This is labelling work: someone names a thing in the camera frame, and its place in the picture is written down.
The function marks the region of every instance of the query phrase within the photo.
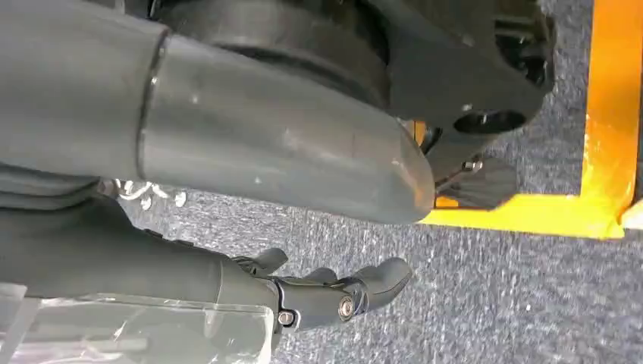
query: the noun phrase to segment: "mounting hole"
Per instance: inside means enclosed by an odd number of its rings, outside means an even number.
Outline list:
[[[527,122],[525,115],[515,111],[473,112],[453,125],[460,133],[499,134],[517,129]]]

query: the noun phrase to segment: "transparent plastic sheet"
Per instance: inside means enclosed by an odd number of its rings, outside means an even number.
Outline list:
[[[8,303],[0,301],[0,313],[16,312]],[[23,337],[11,364],[270,361],[274,314],[267,307],[104,294],[25,303],[36,307],[16,318],[31,320],[26,332],[3,326],[0,334]]]
[[[594,0],[580,196],[521,194],[494,211],[435,210],[421,223],[598,239],[643,226],[643,203],[622,216],[634,193],[642,58],[643,2]]]

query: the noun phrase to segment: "bolt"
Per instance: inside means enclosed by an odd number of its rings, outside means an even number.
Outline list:
[[[281,311],[277,316],[277,321],[283,326],[289,326],[295,322],[295,315],[290,311]]]
[[[477,172],[480,171],[484,166],[485,164],[482,161],[467,162],[464,164],[464,169],[471,172]]]
[[[344,321],[353,317],[353,313],[355,313],[355,305],[353,304],[353,298],[351,296],[344,296],[340,300],[340,308],[338,312],[340,314],[340,319]]]

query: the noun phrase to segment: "screw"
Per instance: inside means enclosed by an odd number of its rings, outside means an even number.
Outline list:
[[[355,313],[355,305],[353,304],[353,298],[351,296],[344,296],[340,300],[340,308],[338,309],[340,314],[340,319],[347,321],[353,317]]]
[[[289,311],[281,311],[277,316],[277,321],[283,326],[289,326],[295,322],[295,315]]]

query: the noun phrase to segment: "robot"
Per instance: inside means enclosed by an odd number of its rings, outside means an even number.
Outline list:
[[[264,362],[284,333],[386,306],[402,259],[278,277],[279,249],[168,241],[97,186],[384,224],[436,196],[490,209],[515,177],[479,153],[554,81],[554,24],[530,0],[4,0],[0,30],[0,362],[51,360],[52,340],[74,362]]]

